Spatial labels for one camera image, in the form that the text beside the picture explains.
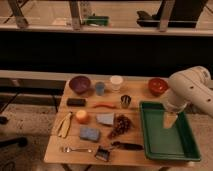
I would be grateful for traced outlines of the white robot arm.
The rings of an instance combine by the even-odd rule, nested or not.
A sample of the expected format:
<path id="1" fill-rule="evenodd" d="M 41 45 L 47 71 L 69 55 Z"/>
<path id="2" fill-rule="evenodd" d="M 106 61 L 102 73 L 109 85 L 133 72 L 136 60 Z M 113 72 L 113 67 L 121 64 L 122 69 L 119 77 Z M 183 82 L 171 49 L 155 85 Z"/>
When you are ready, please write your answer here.
<path id="1" fill-rule="evenodd" d="M 210 80 L 210 72 L 202 66 L 178 71 L 168 78 L 169 89 L 162 100 L 164 128 L 171 128 L 189 103 L 213 117 L 213 91 L 207 87 Z"/>

